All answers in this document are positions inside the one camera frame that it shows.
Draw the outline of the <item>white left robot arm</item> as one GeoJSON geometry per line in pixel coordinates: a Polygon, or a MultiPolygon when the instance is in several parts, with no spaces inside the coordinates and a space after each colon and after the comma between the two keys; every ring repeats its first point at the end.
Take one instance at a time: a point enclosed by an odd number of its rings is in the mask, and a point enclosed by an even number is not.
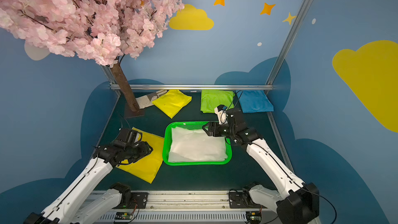
{"type": "Polygon", "coordinates": [[[143,141],[143,134],[120,129],[109,144],[97,146],[92,159],[68,188],[41,213],[31,213],[26,224],[93,224],[113,208],[137,208],[129,186],[113,184],[105,193],[82,207],[102,179],[117,166],[128,166],[145,158],[153,148],[143,141]]]}

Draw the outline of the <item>yellow raincoat front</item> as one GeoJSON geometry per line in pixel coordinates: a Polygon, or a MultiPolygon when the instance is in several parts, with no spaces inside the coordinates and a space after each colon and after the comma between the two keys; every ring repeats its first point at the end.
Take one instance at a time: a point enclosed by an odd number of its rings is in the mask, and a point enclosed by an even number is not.
{"type": "Polygon", "coordinates": [[[144,132],[137,128],[132,128],[143,134],[143,141],[147,142],[153,151],[150,155],[144,157],[136,163],[130,165],[118,166],[118,169],[128,172],[147,183],[152,183],[163,163],[162,152],[164,146],[164,138],[155,134],[144,132]]]}

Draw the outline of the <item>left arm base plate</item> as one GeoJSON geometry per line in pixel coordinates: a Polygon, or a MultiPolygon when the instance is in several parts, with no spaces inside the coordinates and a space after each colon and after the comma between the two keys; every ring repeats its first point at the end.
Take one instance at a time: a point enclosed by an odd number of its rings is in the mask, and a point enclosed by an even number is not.
{"type": "Polygon", "coordinates": [[[134,192],[130,193],[130,199],[122,204],[123,209],[145,209],[148,203],[148,192],[134,192]]]}

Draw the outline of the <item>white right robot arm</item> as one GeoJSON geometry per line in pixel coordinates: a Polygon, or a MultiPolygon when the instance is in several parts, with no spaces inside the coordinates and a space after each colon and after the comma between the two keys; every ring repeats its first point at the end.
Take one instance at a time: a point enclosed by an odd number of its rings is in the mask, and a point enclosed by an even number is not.
{"type": "Polygon", "coordinates": [[[214,109],[218,121],[202,128],[208,136],[225,137],[231,144],[241,146],[263,169],[276,186],[269,190],[262,185],[249,188],[254,204],[275,212],[283,224],[307,224],[320,214],[319,190],[296,176],[272,151],[263,136],[250,128],[239,109],[220,105],[214,109]]]}

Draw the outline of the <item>green plastic basket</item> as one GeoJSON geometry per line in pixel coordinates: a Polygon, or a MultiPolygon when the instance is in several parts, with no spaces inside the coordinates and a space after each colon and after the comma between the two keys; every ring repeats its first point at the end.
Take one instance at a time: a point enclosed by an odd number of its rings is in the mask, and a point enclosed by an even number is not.
{"type": "Polygon", "coordinates": [[[232,148],[223,137],[206,134],[207,121],[173,122],[165,130],[162,157],[169,166],[224,165],[232,148]]]}

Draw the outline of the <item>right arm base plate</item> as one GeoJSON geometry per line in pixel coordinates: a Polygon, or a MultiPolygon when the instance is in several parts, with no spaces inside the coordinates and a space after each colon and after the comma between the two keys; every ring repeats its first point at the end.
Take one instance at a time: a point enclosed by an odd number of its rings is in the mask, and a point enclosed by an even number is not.
{"type": "Polygon", "coordinates": [[[250,206],[245,202],[242,192],[236,190],[229,191],[228,198],[230,208],[250,208],[250,206]]]}

